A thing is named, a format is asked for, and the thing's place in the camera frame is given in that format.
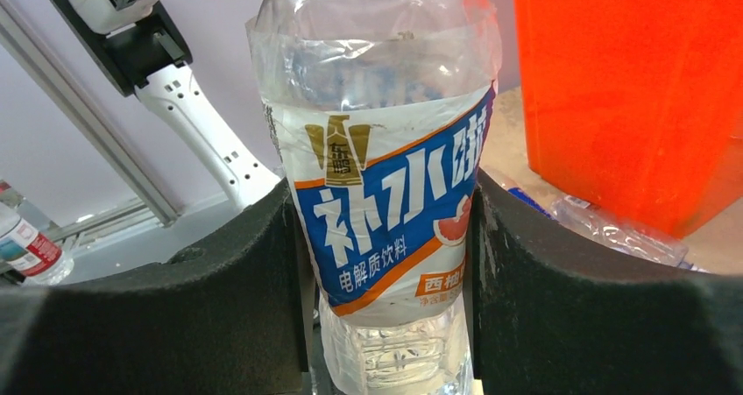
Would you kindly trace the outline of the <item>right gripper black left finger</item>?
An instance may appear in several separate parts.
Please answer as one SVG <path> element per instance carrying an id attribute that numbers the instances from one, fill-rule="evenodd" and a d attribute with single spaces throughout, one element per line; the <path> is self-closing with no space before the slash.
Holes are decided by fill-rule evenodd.
<path id="1" fill-rule="evenodd" d="M 1 290 L 4 394 L 285 394 L 308 367 L 286 182 L 164 263 Z"/>

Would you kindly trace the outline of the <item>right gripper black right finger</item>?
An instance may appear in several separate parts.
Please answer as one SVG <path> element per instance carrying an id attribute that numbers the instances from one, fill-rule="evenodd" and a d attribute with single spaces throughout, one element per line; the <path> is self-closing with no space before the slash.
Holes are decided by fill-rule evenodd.
<path id="1" fill-rule="evenodd" d="M 739 394 L 742 279 L 631 257 L 478 174 L 467 320 L 487 394 Z"/>

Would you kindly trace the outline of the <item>white blue label bottle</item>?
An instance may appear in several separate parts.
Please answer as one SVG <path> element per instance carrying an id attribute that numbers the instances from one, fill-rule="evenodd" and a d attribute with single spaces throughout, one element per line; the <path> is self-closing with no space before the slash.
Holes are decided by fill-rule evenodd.
<path id="1" fill-rule="evenodd" d="M 344 394 L 468 394 L 466 235 L 498 93 L 490 0 L 263 0 L 259 93 Z"/>

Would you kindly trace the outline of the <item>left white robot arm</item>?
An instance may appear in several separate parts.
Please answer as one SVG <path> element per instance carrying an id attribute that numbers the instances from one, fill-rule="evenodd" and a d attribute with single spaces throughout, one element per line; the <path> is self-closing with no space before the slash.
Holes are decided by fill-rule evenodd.
<path id="1" fill-rule="evenodd" d="M 161 0 L 50 0 L 92 61 L 182 139 L 237 211 L 280 182 L 218 114 L 191 69 L 187 41 Z"/>

